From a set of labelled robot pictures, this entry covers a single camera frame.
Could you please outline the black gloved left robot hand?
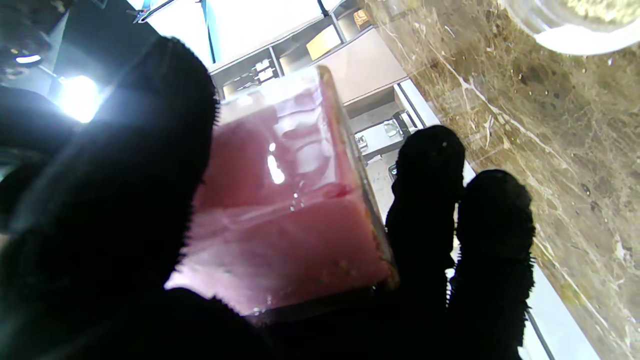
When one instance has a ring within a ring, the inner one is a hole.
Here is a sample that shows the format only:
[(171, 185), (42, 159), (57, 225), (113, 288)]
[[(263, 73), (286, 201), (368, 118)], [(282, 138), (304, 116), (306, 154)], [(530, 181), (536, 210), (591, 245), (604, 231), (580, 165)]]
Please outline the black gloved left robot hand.
[(217, 89), (158, 37), (93, 118), (1, 92), (3, 360), (519, 360), (534, 286), (526, 187), (464, 183), (443, 125), (398, 151), (381, 221), (332, 76)]

